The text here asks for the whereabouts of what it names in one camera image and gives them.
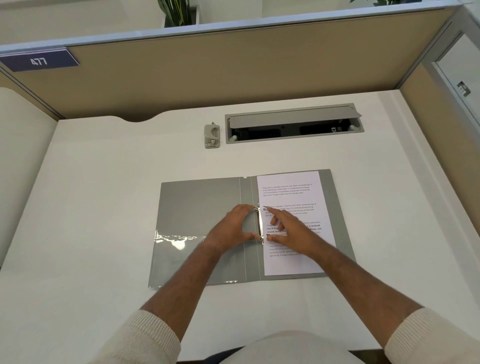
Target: purple sign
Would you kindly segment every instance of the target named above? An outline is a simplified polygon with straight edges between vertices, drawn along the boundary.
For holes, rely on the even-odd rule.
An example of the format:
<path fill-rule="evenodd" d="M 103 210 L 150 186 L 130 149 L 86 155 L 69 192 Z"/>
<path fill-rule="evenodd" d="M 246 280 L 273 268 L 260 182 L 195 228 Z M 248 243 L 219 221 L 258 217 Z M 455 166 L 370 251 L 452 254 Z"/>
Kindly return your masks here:
<path fill-rule="evenodd" d="M 80 66 L 66 48 L 2 54 L 0 62 L 12 72 Z"/>

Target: sweater sleeve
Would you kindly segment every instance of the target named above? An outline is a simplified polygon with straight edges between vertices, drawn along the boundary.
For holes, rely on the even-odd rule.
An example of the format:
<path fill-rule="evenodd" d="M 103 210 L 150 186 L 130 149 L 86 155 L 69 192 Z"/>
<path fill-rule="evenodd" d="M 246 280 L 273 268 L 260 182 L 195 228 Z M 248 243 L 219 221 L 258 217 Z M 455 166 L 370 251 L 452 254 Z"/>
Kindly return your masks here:
<path fill-rule="evenodd" d="M 136 311 L 106 342 L 90 364 L 158 363 L 174 364 L 180 341 L 160 318 Z"/>
<path fill-rule="evenodd" d="M 422 308 L 400 324 L 385 354 L 392 364 L 473 364 L 480 363 L 480 342 Z"/>

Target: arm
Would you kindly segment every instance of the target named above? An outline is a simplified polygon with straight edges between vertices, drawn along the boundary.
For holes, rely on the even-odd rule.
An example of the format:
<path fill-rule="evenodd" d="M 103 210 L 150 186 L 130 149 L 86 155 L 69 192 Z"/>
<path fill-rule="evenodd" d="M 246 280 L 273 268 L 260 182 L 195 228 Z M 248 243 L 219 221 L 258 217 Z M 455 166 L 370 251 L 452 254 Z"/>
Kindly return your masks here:
<path fill-rule="evenodd" d="M 91 363 L 175 363 L 180 340 L 222 254 L 245 240 L 260 239 L 256 233 L 242 231 L 243 219 L 252 209 L 252 205 L 237 205 L 228 212 Z"/>
<path fill-rule="evenodd" d="M 270 223 L 280 221 L 278 230 L 287 232 L 286 236 L 269 235 L 268 240 L 317 262 L 394 364 L 452 359 L 452 363 L 469 363 L 455 361 L 467 355 L 480 359 L 480 343 L 476 340 L 372 276 L 289 212 L 268 210 L 274 215 Z"/>

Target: person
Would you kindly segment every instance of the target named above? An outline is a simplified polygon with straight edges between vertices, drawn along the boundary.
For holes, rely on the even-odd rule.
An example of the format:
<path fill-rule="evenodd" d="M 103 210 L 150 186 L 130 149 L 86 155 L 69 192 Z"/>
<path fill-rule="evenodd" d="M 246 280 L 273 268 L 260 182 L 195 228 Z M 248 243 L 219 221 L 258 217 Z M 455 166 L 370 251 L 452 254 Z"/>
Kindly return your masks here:
<path fill-rule="evenodd" d="M 202 291 L 221 255 L 246 240 L 251 205 L 238 205 L 209 232 L 174 276 L 135 312 L 105 344 L 92 364 L 173 364 Z M 480 342 L 434 311 L 387 286 L 285 210 L 268 208 L 272 225 L 286 235 L 269 235 L 313 259 L 337 286 L 393 364 L 480 363 Z M 206 363 L 361 363 L 334 343 L 314 334 L 287 331 L 243 348 L 220 353 Z"/>

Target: human hand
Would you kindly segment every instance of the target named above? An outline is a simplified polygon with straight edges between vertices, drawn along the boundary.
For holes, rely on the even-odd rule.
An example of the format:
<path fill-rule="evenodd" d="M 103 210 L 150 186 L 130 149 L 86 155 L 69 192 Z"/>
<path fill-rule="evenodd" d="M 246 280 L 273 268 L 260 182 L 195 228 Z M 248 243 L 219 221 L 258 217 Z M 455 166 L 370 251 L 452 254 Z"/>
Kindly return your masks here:
<path fill-rule="evenodd" d="M 218 250 L 221 254 L 246 240 L 259 240 L 255 232 L 243 232 L 242 222 L 253 210 L 253 205 L 236 205 L 210 230 L 203 244 Z"/>
<path fill-rule="evenodd" d="M 280 221 L 278 231 L 285 230 L 287 235 L 268 235 L 267 240 L 282 244 L 297 253 L 309 256 L 312 248 L 321 241 L 317 234 L 311 231 L 296 216 L 293 216 L 286 210 L 267 207 L 267 210 L 273 214 L 271 225 L 276 225 Z"/>

